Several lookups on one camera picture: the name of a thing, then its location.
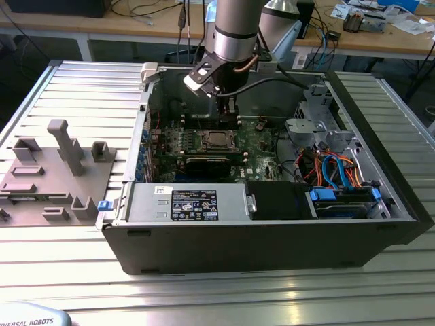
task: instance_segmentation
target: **connector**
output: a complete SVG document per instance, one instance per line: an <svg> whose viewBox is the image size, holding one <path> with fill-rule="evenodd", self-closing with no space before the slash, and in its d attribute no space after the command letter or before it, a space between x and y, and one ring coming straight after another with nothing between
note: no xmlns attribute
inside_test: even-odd
<svg viewBox="0 0 435 326"><path fill-rule="evenodd" d="M179 29L183 29L184 27L186 27L186 7L184 5L181 7L181 10L179 11L178 27Z"/></svg>

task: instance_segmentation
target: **electronic equipment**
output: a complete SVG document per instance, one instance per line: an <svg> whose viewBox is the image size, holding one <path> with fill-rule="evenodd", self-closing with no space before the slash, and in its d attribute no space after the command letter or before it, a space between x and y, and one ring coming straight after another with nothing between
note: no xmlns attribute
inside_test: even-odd
<svg viewBox="0 0 435 326"><path fill-rule="evenodd" d="M314 0L298 0L299 20L302 22L302 28L299 32L298 39L304 39L307 35L311 16L314 10Z"/></svg>
<svg viewBox="0 0 435 326"><path fill-rule="evenodd" d="M379 116L365 118L382 109L354 100L374 92L397 107L383 81L293 73L308 90L260 84L223 124L213 97L182 84L189 69L145 64L123 188L99 205L128 274L362 266L434 224L371 124Z"/></svg>
<svg viewBox="0 0 435 326"><path fill-rule="evenodd" d="M343 30L350 33L357 33L364 20L364 13L356 8L351 8L343 20Z"/></svg>
<svg viewBox="0 0 435 326"><path fill-rule="evenodd" d="M102 18L111 0L6 0L6 3L13 12Z"/></svg>
<svg viewBox="0 0 435 326"><path fill-rule="evenodd" d="M378 5L398 5L405 8L406 10L409 10L410 12L414 12L417 9L419 3L419 0L378 0Z"/></svg>

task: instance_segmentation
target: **workbench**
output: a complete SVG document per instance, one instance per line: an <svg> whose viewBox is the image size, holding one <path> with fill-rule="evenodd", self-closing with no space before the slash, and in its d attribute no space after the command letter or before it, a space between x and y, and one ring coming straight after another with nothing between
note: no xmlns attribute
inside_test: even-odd
<svg viewBox="0 0 435 326"><path fill-rule="evenodd" d="M0 173L10 167L19 136L57 147L46 126L62 117L83 147L106 141L118 150L105 197L119 196L139 107L140 70L139 64L103 62L48 67L0 134ZM379 114L365 113L382 117L378 126L384 120L400 123L395 112ZM412 112L405 114L421 127ZM392 128L389 137L395 132ZM404 147L391 142L397 146L394 159L404 165L429 146L408 141ZM432 178L421 179L417 164L408 177L435 217L430 171ZM94 227L0 228L0 302L62 309L80 326L433 325L434 235L432 228L411 244L387 248L363 268L130 276Z"/></svg>
<svg viewBox="0 0 435 326"><path fill-rule="evenodd" d="M343 31L342 20L329 17L332 8L339 3L338 0L318 1L319 12L322 20L329 29L341 33L341 39L336 49L336 54L348 56L366 56L371 58L399 58L424 60L433 44L433 34L423 33L411 35L391 25L384 33L361 32L358 34ZM126 41L137 43L167 43L176 44L178 38L179 7L158 12L152 15L153 26L139 22L130 17L118 16L107 11L103 18L84 18L74 16L59 16L47 14L16 14L4 4L10 17L29 36L60 37L75 39L80 49L82 59L93 61L94 56L91 40ZM132 7L147 3L146 0L130 0ZM158 5L137 10L137 12L150 12L172 5L172 1L161 1ZM128 14L126 0L119 2L116 10ZM416 15L435 15L434 8L419 6ZM200 5L191 5L191 44L197 45L202 37L202 13ZM181 44L187 44L186 29ZM0 12L0 34L19 35L20 32ZM294 61L294 68L300 68L305 63L307 54L315 52L321 41L315 34L315 29L310 28L305 39L298 39L293 51L298 52Z"/></svg>

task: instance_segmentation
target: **motherboard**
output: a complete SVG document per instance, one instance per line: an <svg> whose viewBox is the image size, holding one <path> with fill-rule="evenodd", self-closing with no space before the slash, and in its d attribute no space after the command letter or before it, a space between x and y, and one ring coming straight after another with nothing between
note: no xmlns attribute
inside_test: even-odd
<svg viewBox="0 0 435 326"><path fill-rule="evenodd" d="M154 182L244 183L281 181L275 157L277 129L245 120L237 130L184 128L170 121L151 132Z"/></svg>

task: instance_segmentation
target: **green circuit board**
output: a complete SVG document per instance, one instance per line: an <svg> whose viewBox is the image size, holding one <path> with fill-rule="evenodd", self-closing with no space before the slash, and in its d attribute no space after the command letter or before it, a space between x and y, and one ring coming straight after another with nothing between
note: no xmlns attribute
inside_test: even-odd
<svg viewBox="0 0 435 326"><path fill-rule="evenodd" d="M201 182L192 180L184 172L186 159L199 156L231 160L230 174L213 182L283 180L273 147L276 128L263 128L259 131L256 130L257 125L257 121L247 120L243 121L238 130L222 131L184 129L177 122L171 122L161 130L159 145L153 155L155 182ZM221 137L208 138L211 133Z"/></svg>

